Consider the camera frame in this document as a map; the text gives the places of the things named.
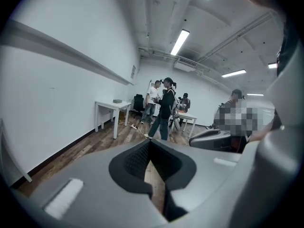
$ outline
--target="white wall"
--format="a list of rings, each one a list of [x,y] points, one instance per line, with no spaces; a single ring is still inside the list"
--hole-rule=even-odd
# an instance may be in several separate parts
[[[198,118],[196,123],[200,125],[211,125],[218,105],[225,103],[230,97],[229,93],[220,90],[194,73],[173,69],[172,63],[156,60],[141,60],[137,84],[132,89],[133,95],[146,95],[150,80],[155,82],[166,77],[171,77],[177,83],[177,98],[188,93],[188,98],[191,100],[191,108],[188,113],[196,116]]]
[[[136,77],[130,78],[131,70],[133,65],[138,68],[139,57],[122,3],[123,0],[26,0],[12,18],[69,45],[133,83]],[[39,47],[34,45],[39,40],[28,43]],[[53,57],[56,51],[49,50],[50,53],[41,54],[24,45],[0,48],[0,117],[11,150],[26,172],[94,129],[96,100],[127,100],[127,85],[75,66],[84,63],[74,64],[75,58],[68,61]],[[109,120],[108,111],[103,110],[102,114],[103,121]]]
[[[259,112],[262,114],[260,117],[263,119],[264,126],[270,123],[274,118],[275,106],[269,100],[267,100],[265,96],[261,98],[259,96],[247,95],[246,105],[247,107],[259,108]]]
[[[24,0],[11,18],[134,82],[139,54],[124,0]]]

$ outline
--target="air conditioner unit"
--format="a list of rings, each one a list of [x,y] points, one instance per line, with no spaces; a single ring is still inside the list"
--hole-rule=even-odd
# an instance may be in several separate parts
[[[196,62],[180,57],[174,67],[186,72],[191,72],[196,70],[197,65]]]

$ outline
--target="wooden floor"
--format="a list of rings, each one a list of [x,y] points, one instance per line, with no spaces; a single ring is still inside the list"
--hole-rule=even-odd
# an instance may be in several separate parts
[[[47,180],[52,175],[85,154],[113,148],[125,143],[138,143],[142,140],[145,140],[146,138],[142,135],[142,133],[148,133],[151,125],[147,122],[140,124],[140,117],[136,116],[134,118],[133,116],[134,115],[130,113],[128,119],[129,124],[127,126],[124,126],[124,122],[118,124],[117,139],[113,139],[114,122],[107,123],[104,126],[104,129],[100,129],[97,133],[90,134],[88,137],[84,138],[82,141],[71,147],[65,153],[54,159],[46,167],[37,172],[32,177],[33,181],[31,183],[26,182],[22,184],[19,187],[19,191],[29,197],[41,182]],[[142,133],[136,129],[131,128],[131,124],[138,126]],[[188,136],[191,128],[192,124],[188,124],[184,132],[177,132],[176,130],[173,130],[171,137],[168,138],[168,141],[185,145],[186,148],[188,146]],[[204,129],[205,127],[196,125],[192,135],[195,135]],[[154,138],[161,139],[159,130],[156,132]],[[162,212],[165,185],[151,162],[149,163],[146,170],[145,182],[152,185],[152,202],[157,207],[157,209]]]

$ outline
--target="white t-shirt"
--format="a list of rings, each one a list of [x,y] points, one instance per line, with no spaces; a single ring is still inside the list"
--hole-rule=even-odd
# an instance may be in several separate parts
[[[159,97],[158,90],[155,89],[154,87],[151,87],[148,90],[147,94],[149,94],[149,96],[147,96],[149,97],[148,103],[155,104],[153,98]]]

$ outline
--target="black office chair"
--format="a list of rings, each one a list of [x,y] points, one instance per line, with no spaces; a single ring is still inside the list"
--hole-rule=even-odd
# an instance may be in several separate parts
[[[144,111],[144,108],[143,108],[143,95],[139,95],[139,94],[136,94],[136,96],[134,96],[134,106],[133,106],[133,109],[136,110],[136,114],[135,116],[142,116],[142,112],[141,111]]]

